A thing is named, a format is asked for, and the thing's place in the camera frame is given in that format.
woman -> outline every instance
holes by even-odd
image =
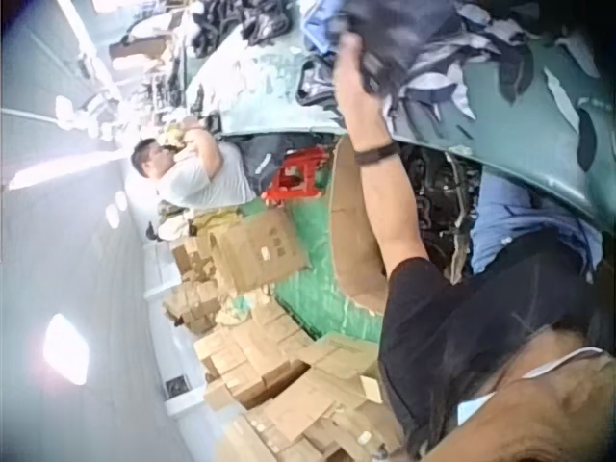
[[[614,460],[613,312],[597,308],[586,282],[601,235],[484,171],[475,275],[451,286],[428,260],[380,101],[364,91],[360,53],[361,40],[344,35],[334,82],[389,279],[379,362],[407,456]]]

ceiling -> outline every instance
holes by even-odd
[[[96,16],[90,0],[74,3],[101,49],[131,22],[126,13]],[[53,117],[57,95],[76,104],[92,95],[55,1],[30,2],[2,39],[3,108]],[[36,163],[113,148],[49,122],[2,115],[3,184]],[[120,212],[117,229],[105,219],[124,183],[120,165],[110,163],[3,190],[2,460],[191,460],[164,407],[143,300],[142,231],[130,209]],[[88,342],[84,386],[42,358],[45,329],[57,313]]]

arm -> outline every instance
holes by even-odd
[[[192,116],[184,121],[186,149],[193,152],[200,160],[210,179],[214,178],[222,167],[222,157],[214,137],[207,132]]]
[[[359,71],[360,51],[361,39],[344,35],[334,71],[336,99],[356,152],[392,142],[380,102],[364,91]],[[361,175],[366,212],[388,277],[404,260],[414,257],[427,260],[415,194],[399,156],[362,167]]]

face mask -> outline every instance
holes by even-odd
[[[602,349],[598,349],[598,348],[594,348],[590,346],[586,348],[580,348],[572,353],[569,353],[566,356],[563,356],[562,358],[556,361],[552,361],[548,364],[544,364],[543,366],[533,369],[532,371],[525,374],[522,378],[535,378],[540,375],[545,375],[546,373],[559,368],[560,366],[564,365],[565,363],[568,363],[574,358],[579,357],[580,355],[596,356],[596,355],[603,354],[603,353],[604,351]],[[490,398],[495,394],[496,392],[491,393],[481,398],[473,399],[471,401],[464,401],[458,404],[458,412],[457,412],[458,426],[463,424],[465,421],[467,421],[475,412],[477,412],[481,408],[481,406],[483,406],[486,402],[488,402]]]

green surface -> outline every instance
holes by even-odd
[[[326,197],[287,202],[286,209],[312,267],[276,283],[275,294],[280,304],[314,336],[335,331],[378,342],[382,318],[355,306],[340,292],[334,280]],[[260,200],[243,206],[245,215],[264,210],[265,204]]]

